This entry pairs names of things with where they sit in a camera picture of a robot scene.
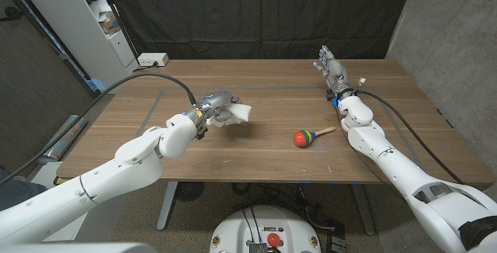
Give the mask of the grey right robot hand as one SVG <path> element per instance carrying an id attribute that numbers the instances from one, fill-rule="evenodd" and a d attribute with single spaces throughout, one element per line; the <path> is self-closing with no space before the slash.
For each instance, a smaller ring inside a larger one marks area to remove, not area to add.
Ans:
<path id="1" fill-rule="evenodd" d="M 349 91 L 347 71 L 326 45 L 321 46 L 318 59 L 319 61 L 315 61 L 313 66 L 323 75 L 332 93 L 338 95 Z"/>

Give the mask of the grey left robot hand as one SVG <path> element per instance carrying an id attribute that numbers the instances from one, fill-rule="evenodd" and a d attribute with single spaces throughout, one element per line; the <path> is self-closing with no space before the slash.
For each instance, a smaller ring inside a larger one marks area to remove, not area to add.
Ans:
<path id="1" fill-rule="evenodd" d="M 182 114 L 188 116 L 198 129 L 210 125 L 222 127 L 248 121 L 245 106 L 240 98 L 231 92 L 204 95 Z"/>

